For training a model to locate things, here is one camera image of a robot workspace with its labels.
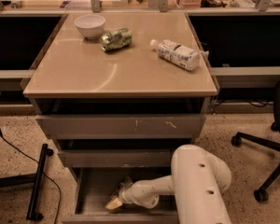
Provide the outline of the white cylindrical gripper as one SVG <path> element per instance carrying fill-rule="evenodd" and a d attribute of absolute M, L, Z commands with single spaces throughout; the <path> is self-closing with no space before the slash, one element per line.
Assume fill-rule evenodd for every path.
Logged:
<path fill-rule="evenodd" d="M 109 211 L 123 206 L 123 204 L 136 204 L 146 209 L 152 209 L 159 203 L 159 195 L 155 193 L 153 185 L 148 180 L 133 180 L 126 176 L 119 189 L 119 196 L 113 197 L 105 206 Z"/>

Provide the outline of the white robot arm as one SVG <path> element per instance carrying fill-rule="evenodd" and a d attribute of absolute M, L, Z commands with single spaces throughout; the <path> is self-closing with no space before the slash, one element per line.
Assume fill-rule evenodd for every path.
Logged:
<path fill-rule="evenodd" d="M 124 204 L 152 209 L 162 195 L 173 195 L 179 224 L 231 224 L 221 193 L 231 185 L 231 170 L 217 156 L 195 145 L 179 147 L 171 158 L 171 173 L 151 180 L 120 183 L 105 206 Z"/>

